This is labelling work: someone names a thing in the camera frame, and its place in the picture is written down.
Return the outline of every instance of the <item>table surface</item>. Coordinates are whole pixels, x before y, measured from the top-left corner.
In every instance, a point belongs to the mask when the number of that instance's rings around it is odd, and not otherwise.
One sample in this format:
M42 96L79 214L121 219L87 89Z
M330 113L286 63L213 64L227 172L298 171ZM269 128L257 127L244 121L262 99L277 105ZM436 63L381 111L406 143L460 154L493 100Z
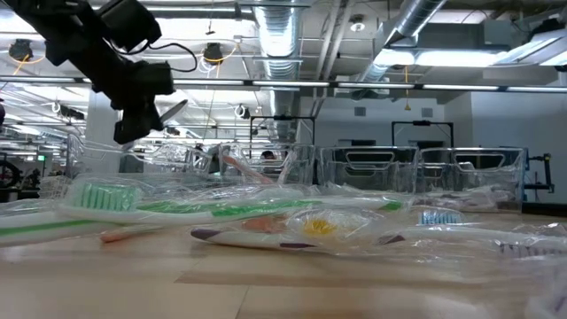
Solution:
M524 295L498 287L419 262L210 245L187 229L0 249L10 319L524 317Z

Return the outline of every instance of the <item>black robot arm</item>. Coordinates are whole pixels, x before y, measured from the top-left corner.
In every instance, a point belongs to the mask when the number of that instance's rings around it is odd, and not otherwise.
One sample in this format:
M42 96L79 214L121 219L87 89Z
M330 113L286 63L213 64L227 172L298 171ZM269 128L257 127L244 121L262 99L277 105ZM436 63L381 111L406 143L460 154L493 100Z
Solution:
M112 0L93 10L84 0L4 0L45 38L46 58L55 66L70 61L105 93L112 108L122 110L114 140L125 144L147 136L163 123L156 95L174 92L167 62L149 64L122 57L145 41L143 49L161 37L158 22L136 0Z

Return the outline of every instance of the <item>ductwork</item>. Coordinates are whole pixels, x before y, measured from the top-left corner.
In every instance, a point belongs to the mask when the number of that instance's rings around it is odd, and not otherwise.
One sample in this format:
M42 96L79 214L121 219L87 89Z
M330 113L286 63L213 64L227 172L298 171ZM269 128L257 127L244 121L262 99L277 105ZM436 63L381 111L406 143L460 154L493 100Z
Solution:
M262 54L267 58L288 58L297 53L299 9L289 7L255 7ZM291 61L266 61L266 77L270 80L297 80L299 64ZM274 89L270 91L272 115L297 116L299 92ZM297 121L276 121L277 140L293 142Z
M358 82L378 82L389 65L380 63L378 55L380 51L392 43L401 39L408 38L409 42L405 46L415 46L417 35L427 25L427 22L441 9L447 0L406 0L401 5L400 14L391 21L387 21L378 30L379 37L375 43L375 59L358 77ZM364 94L360 91L353 93L353 98L362 98Z

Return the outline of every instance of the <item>toothbrush handle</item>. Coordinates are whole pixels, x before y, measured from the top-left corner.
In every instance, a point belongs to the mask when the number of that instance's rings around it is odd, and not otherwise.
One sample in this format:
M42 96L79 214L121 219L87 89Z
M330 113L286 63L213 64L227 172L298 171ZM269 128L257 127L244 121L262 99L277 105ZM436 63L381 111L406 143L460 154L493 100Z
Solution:
M567 237L551 237L512 233L499 230L482 230L461 226L438 225L430 227L409 227L403 230L406 238L427 238L438 240L498 240L505 244L521 244L546 249L565 250Z

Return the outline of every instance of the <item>plastic container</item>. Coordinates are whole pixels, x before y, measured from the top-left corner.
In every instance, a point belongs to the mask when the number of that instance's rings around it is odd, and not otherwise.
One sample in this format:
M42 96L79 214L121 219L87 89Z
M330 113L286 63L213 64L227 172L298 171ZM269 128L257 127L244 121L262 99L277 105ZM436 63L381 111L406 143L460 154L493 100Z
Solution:
M320 185L410 194L416 189L415 147L323 147L317 166Z
M305 144L221 144L221 176L246 183L313 183L315 147Z
M422 204L467 212L521 212L525 152L519 148L420 151Z
M83 141L69 135L66 176L82 173L195 173L207 174L208 154L181 144L164 144L154 152L133 153L119 147Z

